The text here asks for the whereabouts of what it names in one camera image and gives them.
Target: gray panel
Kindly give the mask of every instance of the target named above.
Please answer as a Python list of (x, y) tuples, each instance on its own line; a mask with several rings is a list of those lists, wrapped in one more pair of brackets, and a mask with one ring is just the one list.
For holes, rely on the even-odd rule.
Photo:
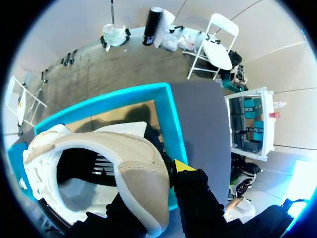
[(171, 83), (188, 163), (203, 169), (219, 203), (227, 204), (231, 150), (223, 90), (213, 81)]

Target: white stand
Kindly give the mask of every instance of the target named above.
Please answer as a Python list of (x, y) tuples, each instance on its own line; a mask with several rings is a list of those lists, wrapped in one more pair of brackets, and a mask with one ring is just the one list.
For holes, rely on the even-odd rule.
[(245, 92), (235, 93), (225, 96), (225, 101), (227, 104), (228, 116), (229, 116), (229, 127), (231, 130), (231, 121), (230, 121), (230, 106), (229, 99), (239, 98), (239, 97), (261, 97), (262, 109), (263, 109), (263, 121), (264, 121), (264, 132), (263, 132), (263, 147), (262, 151), (258, 154), (247, 152), (241, 149), (232, 147), (232, 137), (230, 136), (231, 142), (231, 152), (239, 155), (246, 156), (251, 159), (267, 161), (267, 154), (274, 150), (273, 141), (274, 141), (274, 118), (270, 118), (269, 114), (274, 113), (273, 107), (273, 91), (268, 91), (266, 87), (253, 89)]
[[(12, 109), (9, 105), (10, 103), (10, 98), (11, 98), (11, 95), (12, 95), (12, 92), (13, 92), (13, 89), (14, 89), (14, 85), (15, 84), (18, 84), (22, 89), (23, 89), (23, 92), (22, 92), (22, 96), (21, 96), (21, 100), (19, 101), (18, 103), (18, 108), (17, 108), (17, 111), (15, 111), (14, 109)], [(47, 105), (44, 104), (41, 100), (38, 99), (38, 95), (39, 93), (41, 92), (42, 89), (39, 89), (37, 90), (34, 94), (32, 94), (29, 90), (27, 90), (14, 76), (12, 76), (10, 78), (10, 81), (9, 81), (9, 84), (8, 84), (8, 88), (6, 90), (6, 94), (5, 94), (5, 104), (6, 106), (8, 107), (8, 109), (10, 111), (12, 111), (17, 117), (18, 117), (18, 124), (19, 126), (22, 125), (22, 123), (25, 121), (26, 123), (28, 123), (29, 125), (33, 126), (34, 125), (32, 124), (33, 122), (33, 119), (34, 119), (34, 115), (39, 107), (40, 104), (42, 104), (45, 108), (47, 108)], [(26, 112), (26, 94), (29, 94), (33, 99), (33, 103), (32, 103), (32, 106), (30, 107), (30, 109)], [(33, 109), (35, 103), (37, 102), (37, 105), (36, 105), (36, 108), (34, 110), (34, 113), (32, 115), (32, 119), (31, 121), (27, 121), (26, 119), (24, 119), (25, 115), (30, 113), (31, 110)]]

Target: white folding chair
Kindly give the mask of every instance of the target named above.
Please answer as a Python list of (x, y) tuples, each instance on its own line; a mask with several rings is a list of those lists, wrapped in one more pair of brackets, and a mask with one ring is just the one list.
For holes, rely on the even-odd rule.
[[(212, 24), (234, 36), (233, 41), (231, 42), (231, 45), (227, 50), (222, 44), (217, 43), (218, 39), (215, 37), (216, 33), (214, 33), (213, 35), (208, 33)], [(239, 27), (235, 23), (233, 23), (228, 18), (224, 17), (223, 15), (219, 13), (213, 14), (210, 18), (209, 25), (206, 30), (206, 38), (203, 39), (197, 54), (183, 51), (183, 54), (189, 54), (189, 55), (195, 56), (194, 63), (189, 71), (187, 79), (190, 78), (193, 70), (214, 72), (215, 75), (213, 77), (213, 80), (216, 79), (216, 76), (218, 75), (220, 69), (231, 70), (232, 64), (229, 57), (229, 52), (238, 34), (239, 34)], [(202, 48), (204, 48), (204, 52), (206, 56), (200, 55)], [(214, 71), (214, 70), (195, 67), (198, 58), (210, 62), (212, 65), (216, 66), (218, 70)]]
[[(18, 102), (18, 107), (17, 107), (17, 111), (15, 111), (14, 109), (12, 109), (10, 107), (10, 98), (14, 89), (14, 85), (15, 83), (17, 83), (22, 89), (22, 96), (21, 99)], [(41, 100), (38, 99), (38, 94), (41, 92), (42, 89), (38, 89), (34, 94), (32, 94), (29, 90), (27, 90), (14, 76), (12, 76), (10, 78), (6, 93), (5, 93), (5, 104), (8, 107), (8, 109), (10, 111), (12, 111), (17, 117), (18, 117), (18, 125), (21, 126), (23, 124), (23, 122), (25, 121), (26, 123), (28, 123), (29, 125), (33, 126), (32, 124), (36, 110), (38, 109), (39, 105), (42, 104), (45, 108), (47, 108), (47, 105), (44, 104)], [(30, 107), (30, 109), (26, 112), (26, 94), (29, 94), (33, 99), (33, 103), (32, 106)], [(26, 119), (24, 119), (25, 115), (29, 114), (31, 112), (31, 110), (34, 108), (35, 103), (37, 102), (37, 106), (34, 110), (34, 113), (32, 115), (32, 119), (31, 121), (27, 121)]]

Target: cardboard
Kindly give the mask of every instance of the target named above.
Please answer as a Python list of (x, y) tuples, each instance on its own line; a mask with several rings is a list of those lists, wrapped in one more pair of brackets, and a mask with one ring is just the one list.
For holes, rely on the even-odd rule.
[(138, 121), (145, 121), (160, 131), (154, 100), (117, 108), (109, 112), (66, 124), (66, 126), (73, 132), (90, 132), (107, 125)]

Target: shoebox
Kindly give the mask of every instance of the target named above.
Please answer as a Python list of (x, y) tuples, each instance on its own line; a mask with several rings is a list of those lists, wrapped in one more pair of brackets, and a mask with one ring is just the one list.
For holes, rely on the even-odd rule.
[(231, 120), (231, 129), (233, 132), (245, 131), (247, 129), (243, 114), (230, 115), (230, 120)]
[(263, 132), (264, 132), (264, 122), (262, 120), (261, 121), (257, 120), (254, 122), (254, 127), (247, 127), (247, 139), (262, 141)]
[(237, 149), (243, 149), (244, 143), (247, 139), (247, 135), (245, 133), (233, 133), (233, 140), (232, 143), (236, 144)]
[(243, 114), (242, 98), (229, 99), (230, 113), (231, 114)]
[(257, 154), (258, 152), (262, 150), (262, 145), (263, 145), (262, 141), (246, 140), (243, 144), (243, 150)]
[(261, 98), (245, 98), (243, 107), (246, 119), (254, 119), (263, 113)]

